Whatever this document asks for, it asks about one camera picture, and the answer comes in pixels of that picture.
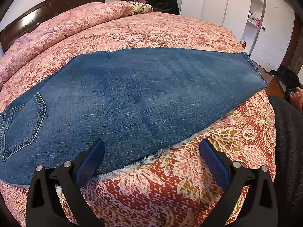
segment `metal screw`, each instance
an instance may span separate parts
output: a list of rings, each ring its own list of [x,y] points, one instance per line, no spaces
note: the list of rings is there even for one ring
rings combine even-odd
[[[36,167],[36,170],[37,170],[37,171],[41,171],[42,169],[43,169],[43,166],[42,166],[42,165],[39,165],[39,166]]]
[[[72,165],[72,162],[70,162],[69,160],[63,163],[64,167],[70,167]]]
[[[261,170],[264,171],[264,172],[267,172],[268,168],[266,166],[261,166]]]
[[[234,166],[234,168],[240,168],[241,167],[240,162],[237,162],[237,161],[233,162],[232,165]]]

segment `bed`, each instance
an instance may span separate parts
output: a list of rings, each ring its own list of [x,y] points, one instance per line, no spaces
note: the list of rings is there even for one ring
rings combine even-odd
[[[224,27],[156,13],[146,4],[104,2],[47,0],[1,31],[5,55],[0,60],[0,113],[79,54],[136,47],[243,52]],[[274,179],[274,120],[261,90],[189,142],[167,149],[148,164],[94,177],[81,193],[106,226],[199,226],[223,194],[199,155],[199,142],[208,138],[217,150],[245,167],[266,165]],[[247,189],[243,188],[228,222],[239,214]],[[14,218],[25,226],[28,186],[0,180],[0,193]],[[58,194],[66,216],[75,222],[64,195],[60,190]]]

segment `back pocket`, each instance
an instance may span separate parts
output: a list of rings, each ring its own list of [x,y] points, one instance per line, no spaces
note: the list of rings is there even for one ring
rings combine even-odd
[[[3,161],[34,142],[45,113],[46,105],[39,92],[27,103],[4,111],[2,120],[7,122],[1,136]]]

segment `denim fabric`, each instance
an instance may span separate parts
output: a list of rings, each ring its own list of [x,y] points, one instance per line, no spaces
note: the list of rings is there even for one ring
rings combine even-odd
[[[73,160],[96,138],[96,173],[181,142],[267,87],[246,54],[178,48],[74,57],[0,115],[0,179],[29,184],[38,164]]]

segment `gray pants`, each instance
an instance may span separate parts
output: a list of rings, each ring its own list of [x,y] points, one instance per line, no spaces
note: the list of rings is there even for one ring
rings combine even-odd
[[[287,101],[268,96],[275,111],[277,142],[274,181],[278,203],[278,226],[301,226],[303,222],[303,115]]]

